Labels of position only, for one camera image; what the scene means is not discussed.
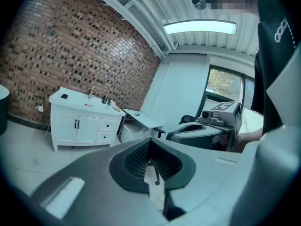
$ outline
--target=cabinet leg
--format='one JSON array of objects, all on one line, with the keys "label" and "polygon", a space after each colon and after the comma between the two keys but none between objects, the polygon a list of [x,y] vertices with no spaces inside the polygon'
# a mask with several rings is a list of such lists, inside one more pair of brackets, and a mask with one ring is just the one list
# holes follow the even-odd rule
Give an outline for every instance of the cabinet leg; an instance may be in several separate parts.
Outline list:
[{"label": "cabinet leg", "polygon": [[55,153],[57,153],[57,152],[58,152],[58,149],[57,149],[57,144],[54,144],[54,143],[53,143],[53,150],[54,150],[54,152],[55,152]]}]

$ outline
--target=faucet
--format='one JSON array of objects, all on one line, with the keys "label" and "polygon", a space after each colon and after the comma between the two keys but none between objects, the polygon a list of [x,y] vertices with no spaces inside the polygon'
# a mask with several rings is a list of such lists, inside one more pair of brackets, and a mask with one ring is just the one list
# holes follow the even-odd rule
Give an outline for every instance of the faucet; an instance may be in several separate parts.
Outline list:
[{"label": "faucet", "polygon": [[94,90],[94,85],[92,86],[92,88],[91,88],[91,91],[90,91],[90,93],[89,93],[89,95],[88,95],[88,99],[91,99],[92,97],[93,97],[93,90]]}]

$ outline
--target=ceiling light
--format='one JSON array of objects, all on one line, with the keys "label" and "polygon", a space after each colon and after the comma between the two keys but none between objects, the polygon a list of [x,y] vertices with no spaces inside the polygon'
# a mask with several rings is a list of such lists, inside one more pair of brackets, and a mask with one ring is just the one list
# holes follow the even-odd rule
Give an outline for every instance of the ceiling light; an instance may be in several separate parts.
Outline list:
[{"label": "ceiling light", "polygon": [[223,20],[199,19],[166,24],[163,28],[167,34],[176,32],[222,32],[235,35],[237,24]]}]

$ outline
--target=black bottle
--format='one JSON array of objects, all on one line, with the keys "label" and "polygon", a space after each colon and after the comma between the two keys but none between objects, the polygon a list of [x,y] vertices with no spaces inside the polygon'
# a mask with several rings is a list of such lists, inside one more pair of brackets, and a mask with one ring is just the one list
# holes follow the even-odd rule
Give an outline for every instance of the black bottle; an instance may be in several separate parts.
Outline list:
[{"label": "black bottle", "polygon": [[104,97],[103,97],[103,100],[102,100],[102,103],[103,103],[103,104],[107,103],[107,100],[108,100],[108,97],[107,97],[107,96],[104,96]]}]

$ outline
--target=person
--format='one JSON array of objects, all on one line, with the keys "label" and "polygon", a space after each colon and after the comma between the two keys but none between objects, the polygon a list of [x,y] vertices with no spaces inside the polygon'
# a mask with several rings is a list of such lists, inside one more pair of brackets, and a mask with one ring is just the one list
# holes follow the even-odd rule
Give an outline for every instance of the person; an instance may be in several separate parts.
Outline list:
[{"label": "person", "polygon": [[[251,133],[238,135],[234,152],[242,152],[245,145],[260,140],[265,133],[282,125],[280,117],[267,88],[281,73],[299,41],[293,36],[296,28],[289,23],[286,14],[277,0],[192,0],[194,7],[203,10],[231,9],[236,13],[248,13],[256,16],[258,23],[259,48],[255,56],[255,86],[251,110],[263,115],[263,127]],[[221,145],[227,141],[220,140]]]}]

